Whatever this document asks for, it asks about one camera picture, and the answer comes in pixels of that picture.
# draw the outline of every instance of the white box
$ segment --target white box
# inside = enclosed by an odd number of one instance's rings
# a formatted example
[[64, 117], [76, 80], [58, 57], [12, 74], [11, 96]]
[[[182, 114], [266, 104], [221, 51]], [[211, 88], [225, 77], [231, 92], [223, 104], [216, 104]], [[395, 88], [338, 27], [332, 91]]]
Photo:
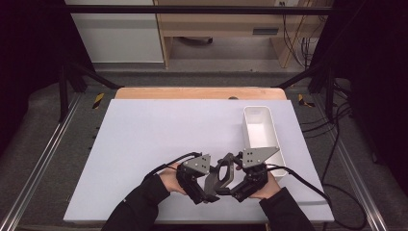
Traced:
[[[272, 115], [268, 107], [245, 107], [243, 109], [243, 139], [245, 148], [271, 147], [279, 145], [276, 130], [273, 125]], [[266, 160], [266, 164], [285, 167], [282, 150], [279, 149], [274, 155]], [[277, 169], [272, 172], [276, 180], [280, 180], [287, 174], [284, 169]]]

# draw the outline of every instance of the black curtain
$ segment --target black curtain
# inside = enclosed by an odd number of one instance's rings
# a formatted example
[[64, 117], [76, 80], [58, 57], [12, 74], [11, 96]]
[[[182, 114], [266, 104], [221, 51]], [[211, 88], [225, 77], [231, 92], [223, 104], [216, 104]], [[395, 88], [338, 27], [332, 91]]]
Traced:
[[[338, 0], [355, 11], [363, 1]], [[368, 0], [331, 54], [336, 78], [351, 83], [351, 106], [380, 162], [408, 194], [408, 17], [405, 0]], [[312, 65], [322, 59], [349, 16], [331, 16]]]
[[29, 95], [57, 83], [63, 63], [94, 71], [71, 15], [49, 12], [45, 4], [65, 2], [0, 1], [0, 154], [27, 112]]

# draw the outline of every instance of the white wall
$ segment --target white wall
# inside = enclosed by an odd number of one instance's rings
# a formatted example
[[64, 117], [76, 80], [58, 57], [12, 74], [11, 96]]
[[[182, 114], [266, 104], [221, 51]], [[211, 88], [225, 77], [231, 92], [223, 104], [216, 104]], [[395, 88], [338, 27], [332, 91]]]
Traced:
[[[67, 5], [153, 5], [152, 0], [65, 0]], [[73, 13], [93, 63], [162, 63], [154, 14]]]

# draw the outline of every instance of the white table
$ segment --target white table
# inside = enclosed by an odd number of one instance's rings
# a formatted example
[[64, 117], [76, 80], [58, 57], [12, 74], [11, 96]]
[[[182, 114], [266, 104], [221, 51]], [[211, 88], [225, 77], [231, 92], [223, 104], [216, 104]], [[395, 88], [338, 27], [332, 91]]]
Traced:
[[[114, 99], [100, 128], [64, 220], [101, 222], [144, 175], [190, 152], [211, 154], [211, 165], [243, 149], [245, 106], [267, 106], [287, 167], [321, 189], [318, 175], [289, 100]], [[236, 172], [234, 187], [243, 179]], [[203, 186], [204, 177], [199, 183]], [[327, 203], [290, 175], [280, 180], [311, 221], [333, 221]], [[173, 193], [160, 204], [157, 223], [263, 223], [257, 199], [239, 203], [222, 196], [213, 204], [194, 203]]]

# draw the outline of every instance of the black cable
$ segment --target black cable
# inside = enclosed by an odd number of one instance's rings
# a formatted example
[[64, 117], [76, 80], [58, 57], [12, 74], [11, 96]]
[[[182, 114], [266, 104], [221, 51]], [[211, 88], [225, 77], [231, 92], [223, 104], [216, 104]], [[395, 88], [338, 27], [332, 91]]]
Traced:
[[[267, 169], [264, 169], [264, 170], [255, 172], [255, 173], [253, 173], [253, 174], [254, 174], [254, 175], [259, 175], [259, 174], [265, 173], [265, 172], [267, 172], [267, 171], [273, 171], [273, 170], [277, 170], [277, 169], [284, 169], [284, 170], [286, 170], [290, 175], [292, 175], [294, 178], [296, 178], [298, 181], [300, 181], [302, 184], [304, 184], [305, 186], [309, 187], [309, 189], [313, 190], [314, 192], [316, 192], [317, 194], [319, 194], [321, 197], [323, 197], [323, 198], [327, 201], [327, 204], [329, 205], [330, 209], [333, 210], [332, 201], [331, 201], [330, 197], [329, 197], [326, 193], [322, 192], [321, 190], [319, 190], [318, 188], [316, 188], [314, 185], [312, 185], [311, 183], [307, 182], [305, 179], [303, 179], [300, 175], [298, 175], [298, 174], [297, 174], [295, 171], [293, 171], [292, 169], [290, 169], [290, 168], [288, 168], [288, 167], [280, 167], [280, 166], [277, 166], [277, 165], [273, 165], [273, 166], [274, 166], [274, 167], [269, 167], [269, 168], [267, 168]], [[335, 223], [337, 223], [337, 224], [339, 224], [341, 227], [346, 228], [346, 229], [349, 229], [349, 230], [362, 230], [364, 227], [366, 227], [367, 222], [368, 222], [368, 221], [367, 221], [366, 211], [364, 210], [364, 208], [363, 208], [363, 206], [360, 204], [360, 202], [359, 202], [352, 194], [350, 194], [349, 192], [346, 192], [345, 190], [343, 190], [343, 189], [340, 188], [340, 187], [337, 187], [337, 186], [334, 186], [334, 185], [331, 185], [331, 184], [324, 184], [323, 186], [334, 188], [334, 189], [339, 190], [340, 192], [342, 192], [342, 193], [348, 195], [351, 199], [353, 199], [353, 200], [357, 203], [357, 205], [360, 207], [360, 209], [361, 209], [361, 211], [362, 211], [362, 213], [363, 213], [363, 215], [364, 215], [363, 223], [362, 223], [360, 226], [357, 226], [357, 227], [352, 227], [352, 226], [345, 225], [345, 224], [343, 224], [342, 222], [340, 222], [340, 221], [334, 219], [334, 222], [335, 222]], [[325, 230], [326, 227], [327, 227], [327, 224], [323, 225], [323, 230]]]
[[324, 120], [324, 119], [326, 119], [326, 116], [325, 116], [325, 117], [322, 117], [322, 118], [320, 118], [320, 119], [318, 119], [318, 120], [312, 121], [312, 122], [301, 122], [301, 123], [299, 123], [299, 124], [300, 124], [300, 125], [314, 124], [314, 123], [320, 122], [321, 120]]
[[259, 175], [268, 171], [273, 171], [273, 170], [277, 170], [277, 169], [284, 169], [286, 170], [290, 175], [292, 175], [294, 178], [296, 178], [298, 181], [300, 181], [301, 183], [303, 183], [305, 186], [309, 187], [311, 190], [315, 191], [317, 194], [321, 195], [321, 197], [323, 197], [326, 201], [327, 204], [331, 206], [331, 199], [328, 195], [326, 195], [324, 192], [322, 192], [321, 190], [319, 190], [318, 188], [316, 188], [314, 185], [312, 185], [311, 183], [307, 182], [305, 179], [303, 179], [300, 175], [298, 175], [295, 171], [293, 171], [292, 169], [288, 168], [288, 167], [280, 167], [280, 166], [274, 166], [274, 167], [269, 167], [267, 169], [263, 169], [261, 171], [255, 172], [253, 173], [253, 175]]
[[191, 153], [183, 155], [183, 156], [181, 156], [181, 157], [179, 157], [179, 158], [175, 159], [174, 161], [171, 161], [171, 162], [169, 162], [167, 164], [162, 164], [161, 166], [158, 166], [158, 167], [154, 168], [152, 171], [150, 171], [149, 173], [147, 173], [147, 175], [144, 176], [144, 178], [143, 178], [143, 180], [141, 182], [143, 183], [144, 181], [146, 181], [147, 179], [152, 177], [154, 174], [156, 174], [156, 172], [158, 172], [160, 170], [163, 170], [166, 167], [170, 167], [171, 165], [173, 165], [174, 163], [176, 163], [178, 161], [181, 161], [181, 160], [183, 160], [183, 159], [185, 159], [187, 157], [190, 157], [190, 156], [193, 156], [195, 158], [195, 157], [199, 157], [201, 155], [202, 155], [201, 153], [191, 152]]
[[358, 205], [358, 207], [360, 208], [361, 212], [362, 212], [363, 215], [364, 215], [363, 223], [362, 223], [360, 226], [351, 227], [351, 226], [345, 225], [345, 224], [343, 224], [342, 222], [339, 222], [338, 220], [335, 219], [334, 221], [335, 221], [337, 224], [339, 224], [341, 227], [346, 228], [346, 229], [349, 229], [349, 230], [362, 230], [364, 227], [366, 227], [367, 222], [368, 222], [368, 221], [367, 221], [367, 213], [366, 213], [366, 211], [364, 210], [363, 205], [360, 204], [360, 202], [357, 200], [357, 198], [355, 198], [351, 193], [345, 191], [344, 189], [342, 189], [342, 188], [340, 188], [340, 187], [338, 187], [338, 186], [331, 185], [331, 184], [327, 184], [327, 183], [324, 183], [324, 184], [322, 184], [322, 185], [323, 185], [324, 187], [330, 187], [330, 188], [336, 189], [336, 190], [338, 190], [338, 191], [340, 191], [340, 192], [342, 192], [342, 193], [348, 195], [348, 197], [350, 197], [352, 200], [354, 200], [354, 202], [356, 202], [356, 204]]
[[337, 135], [336, 135], [335, 141], [334, 141], [334, 143], [333, 143], [332, 149], [331, 149], [331, 151], [330, 151], [330, 155], [329, 155], [329, 158], [328, 158], [328, 160], [327, 160], [326, 166], [325, 166], [325, 168], [324, 168], [324, 172], [323, 172], [323, 174], [322, 174], [322, 176], [321, 176], [320, 182], [321, 182], [321, 184], [322, 184], [323, 186], [334, 188], [334, 189], [336, 189], [336, 190], [338, 190], [338, 191], [340, 191], [340, 192], [345, 193], [346, 195], [348, 195], [351, 199], [353, 199], [353, 200], [356, 202], [356, 204], [360, 207], [360, 209], [361, 209], [361, 211], [362, 211], [362, 213], [363, 213], [363, 217], [364, 217], [363, 223], [362, 223], [360, 226], [358, 226], [358, 227], [351, 227], [351, 226], [345, 225], [345, 224], [343, 224], [342, 222], [340, 222], [340, 221], [338, 221], [338, 220], [336, 220], [336, 219], [334, 220], [335, 223], [337, 223], [337, 224], [340, 225], [341, 227], [346, 228], [346, 229], [349, 229], [349, 230], [362, 230], [364, 227], [366, 227], [367, 222], [368, 222], [368, 221], [367, 221], [367, 213], [366, 213], [366, 211], [364, 210], [363, 206], [360, 204], [360, 202], [357, 200], [357, 198], [355, 198], [352, 194], [346, 192], [345, 190], [343, 190], [343, 189], [340, 188], [340, 187], [337, 187], [337, 186], [334, 186], [334, 185], [331, 185], [331, 184], [324, 183], [324, 179], [325, 179], [325, 176], [326, 176], [326, 174], [327, 174], [327, 170], [328, 170], [328, 168], [329, 168], [329, 166], [330, 166], [330, 163], [331, 163], [331, 160], [332, 160], [332, 158], [333, 158], [333, 156], [334, 156], [334, 151], [335, 151], [335, 149], [336, 149], [336, 146], [337, 146], [337, 143], [338, 143], [339, 137], [340, 137], [340, 123], [339, 123], [340, 108], [343, 107], [344, 105], [347, 105], [347, 104], [348, 104], [348, 102], [345, 102], [344, 104], [342, 104], [341, 106], [339, 106], [339, 108], [337, 109], [337, 112], [336, 112], [336, 123], [335, 123], [336, 129], [337, 129]]
[[307, 61], [308, 61], [308, 59], [309, 59], [309, 43], [307, 42], [307, 38], [305, 39], [305, 41], [306, 41], [306, 44], [305, 44], [305, 68], [307, 68], [308, 67], [308, 65], [307, 65]]
[[288, 30], [286, 28], [286, 15], [282, 14], [283, 17], [283, 41], [285, 41], [286, 46], [288, 47], [289, 51], [292, 53], [292, 55], [295, 57], [294, 49], [293, 49], [293, 44], [291, 43], [291, 38], [289, 37]]
[[[346, 104], [348, 104], [348, 102], [345, 102], [344, 104], [342, 104], [342, 105], [337, 109], [336, 115], [339, 113], [339, 109], [340, 109], [342, 106], [346, 105]], [[321, 179], [320, 179], [320, 182], [321, 182], [321, 183], [324, 182], [324, 178], [326, 177], [327, 170], [329, 169], [329, 166], [330, 166], [330, 162], [331, 162], [331, 160], [332, 160], [332, 158], [333, 158], [333, 156], [334, 156], [334, 151], [335, 151], [335, 149], [336, 149], [337, 142], [339, 141], [339, 136], [340, 136], [340, 124], [339, 124], [339, 119], [338, 119], [337, 117], [336, 117], [335, 119], [336, 119], [337, 134], [336, 134], [336, 138], [335, 138], [335, 140], [334, 140], [332, 149], [331, 149], [330, 154], [329, 154], [329, 159], [327, 160], [326, 166], [325, 166], [325, 168], [324, 168], [324, 172], [323, 172], [323, 174], [322, 174], [322, 176], [321, 176]]]
[[330, 45], [327, 47], [326, 52], [322, 54], [320, 57], [319, 61], [316, 62], [315, 64], [311, 65], [310, 68], [307, 70], [297, 74], [294, 76], [292, 79], [277, 85], [274, 88], [280, 88], [280, 89], [286, 89], [290, 87], [291, 85], [299, 82], [300, 80], [310, 77], [311, 75], [316, 75], [317, 71], [321, 71], [320, 69], [323, 68], [326, 69], [330, 64], [334, 61], [333, 57], [335, 57], [333, 54], [336, 54], [339, 52], [339, 48], [341, 47], [339, 45], [339, 40], [344, 38], [345, 32], [348, 29], [348, 27], [351, 25], [351, 23], [354, 21], [354, 19], [357, 17], [359, 12], [363, 9], [363, 7], [366, 5], [368, 0], [362, 0], [363, 3], [360, 4], [358, 9], [355, 11], [355, 13], [351, 16], [351, 18], [346, 22], [344, 27], [342, 27], [341, 31], [332, 39], [332, 42]]
[[326, 130], [324, 132], [321, 132], [319, 134], [316, 134], [316, 135], [313, 135], [313, 136], [310, 136], [310, 137], [304, 137], [304, 139], [311, 139], [311, 138], [316, 138], [316, 137], [322, 136], [322, 135], [330, 132], [331, 130], [333, 130], [334, 127], [335, 127], [335, 125], [333, 125], [332, 127], [330, 127], [328, 130]]
[[[341, 119], [341, 118], [343, 118], [344, 116], [346, 116], [346, 115], [349, 113], [348, 109], [350, 109], [350, 107], [348, 107], [348, 108], [344, 109], [343, 111], [341, 111], [341, 112], [340, 112], [338, 115], [336, 115], [334, 118], [335, 118], [335, 119]], [[312, 131], [318, 130], [319, 128], [321, 128], [321, 127], [323, 127], [324, 125], [327, 125], [327, 124], [329, 124], [329, 123], [331, 123], [331, 122], [330, 122], [330, 121], [326, 121], [326, 122], [322, 123], [321, 125], [318, 125], [318, 126], [316, 126], [316, 127], [314, 127], [314, 128], [310, 128], [310, 129], [307, 129], [307, 130], [303, 130], [302, 133], [308, 133], [308, 132], [312, 132]]]
[[171, 168], [171, 169], [173, 169], [173, 170], [176, 170], [176, 171], [177, 171], [177, 168], [174, 168], [174, 167], [166, 167], [166, 168]]

